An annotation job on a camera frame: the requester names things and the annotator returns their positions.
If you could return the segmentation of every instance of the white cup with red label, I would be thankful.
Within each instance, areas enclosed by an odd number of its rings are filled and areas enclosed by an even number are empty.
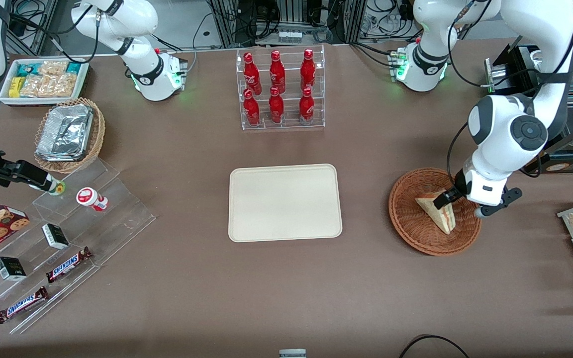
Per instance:
[[[89,206],[96,211],[107,209],[107,197],[103,197],[93,188],[82,188],[77,193],[77,202],[82,206]]]

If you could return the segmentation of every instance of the table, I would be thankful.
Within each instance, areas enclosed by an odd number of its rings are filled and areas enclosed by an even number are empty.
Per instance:
[[[460,71],[482,79],[503,40],[460,41]],[[205,52],[187,90],[148,102],[118,57],[97,57],[86,96],[105,115],[100,156],[159,218],[23,335],[0,326],[0,357],[395,357],[411,338],[443,335],[472,357],[573,357],[573,246],[555,213],[573,207],[573,175],[510,186],[523,198],[484,220],[463,253],[425,256],[396,234],[386,201],[396,179],[443,168],[480,89],[448,69],[430,93],[390,83],[385,67],[327,46],[327,127],[243,132],[234,51]],[[0,147],[33,161],[45,108],[0,109]],[[475,145],[464,135],[459,168]],[[234,243],[229,173],[331,163],[344,231],[338,238]],[[0,188],[24,208],[39,195]]]

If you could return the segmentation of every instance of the coca-cola bottle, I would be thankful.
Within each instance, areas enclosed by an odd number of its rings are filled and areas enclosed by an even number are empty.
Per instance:
[[[253,98],[253,93],[250,89],[245,89],[243,95],[245,96],[243,107],[245,107],[247,122],[249,122],[250,126],[257,127],[260,125],[260,107],[258,102]]]
[[[307,86],[313,88],[315,84],[315,63],[313,62],[313,50],[304,50],[304,61],[300,67],[300,87],[304,90]]]
[[[271,67],[269,68],[269,75],[271,75],[271,85],[277,86],[280,93],[284,93],[287,89],[287,80],[285,75],[285,66],[280,60],[280,51],[278,50],[271,52]]]
[[[253,63],[253,55],[246,52],[243,58],[245,59],[245,82],[247,88],[251,89],[254,95],[260,95],[260,93],[262,93],[260,71],[258,71],[258,67],[255,66],[255,63]]]
[[[311,97],[311,88],[307,86],[302,91],[302,98],[300,98],[300,124],[309,125],[313,122],[313,106],[314,100]]]
[[[282,123],[285,114],[285,102],[280,96],[278,86],[271,87],[271,98],[269,98],[269,108],[271,109],[271,120],[275,124]]]

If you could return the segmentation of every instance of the brown wicker basket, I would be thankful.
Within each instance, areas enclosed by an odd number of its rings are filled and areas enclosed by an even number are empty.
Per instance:
[[[59,172],[64,174],[70,174],[75,169],[78,169],[82,166],[89,165],[96,159],[98,153],[100,152],[100,148],[103,146],[103,136],[105,135],[105,119],[103,118],[103,113],[100,112],[96,104],[89,99],[86,98],[77,98],[74,100],[69,100],[67,102],[63,102],[57,104],[60,107],[66,106],[74,106],[75,104],[85,104],[87,106],[92,107],[94,110],[94,117],[92,128],[90,130],[90,138],[88,140],[88,150],[86,156],[77,162],[49,162],[44,161],[43,159],[34,156],[39,166],[44,170],[48,170],[51,172]],[[39,125],[39,130],[34,138],[34,144],[39,145],[39,139],[41,139],[41,134],[43,133],[43,126],[46,124],[46,119],[48,118],[48,113],[43,116],[43,120]]]
[[[399,235],[412,247],[433,256],[458,254],[475,242],[481,220],[477,205],[466,199],[453,202],[455,229],[446,235],[437,227],[414,198],[423,193],[451,188],[448,173],[435,168],[407,172],[395,183],[388,199],[388,213]]]

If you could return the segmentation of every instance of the chocolate bar wrapper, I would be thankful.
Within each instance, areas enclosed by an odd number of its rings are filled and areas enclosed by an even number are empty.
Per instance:
[[[48,283],[53,283],[57,278],[63,276],[73,268],[77,267],[90,256],[92,256],[90,250],[87,246],[84,247],[84,249],[77,252],[77,254],[72,256],[72,258],[69,258],[65,263],[58,265],[57,268],[46,273],[46,277],[48,277]]]
[[[11,319],[14,315],[18,314],[23,310],[27,310],[30,306],[47,300],[48,298],[48,291],[45,287],[41,286],[37,292],[32,295],[29,295],[25,299],[17,302],[10,306],[7,310],[0,311],[0,324],[6,322],[7,320]]]

